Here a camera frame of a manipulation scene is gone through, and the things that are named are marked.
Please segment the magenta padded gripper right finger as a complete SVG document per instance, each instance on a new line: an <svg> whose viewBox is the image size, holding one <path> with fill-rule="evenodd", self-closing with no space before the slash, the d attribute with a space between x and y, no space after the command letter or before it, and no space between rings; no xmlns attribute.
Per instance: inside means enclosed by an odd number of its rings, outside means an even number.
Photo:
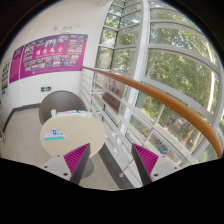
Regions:
<svg viewBox="0 0 224 224"><path fill-rule="evenodd" d="M157 155L137 144L132 144L131 153L143 185L148 185L180 169L168 156Z"/></svg>

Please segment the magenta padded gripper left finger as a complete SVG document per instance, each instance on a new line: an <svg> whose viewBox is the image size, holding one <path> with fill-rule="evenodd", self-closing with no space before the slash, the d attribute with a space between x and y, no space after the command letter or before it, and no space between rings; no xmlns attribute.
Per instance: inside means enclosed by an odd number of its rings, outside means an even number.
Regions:
<svg viewBox="0 0 224 224"><path fill-rule="evenodd" d="M79 184L90 156L90 144L80 146L65 155L53 156L42 169L72 183Z"/></svg>

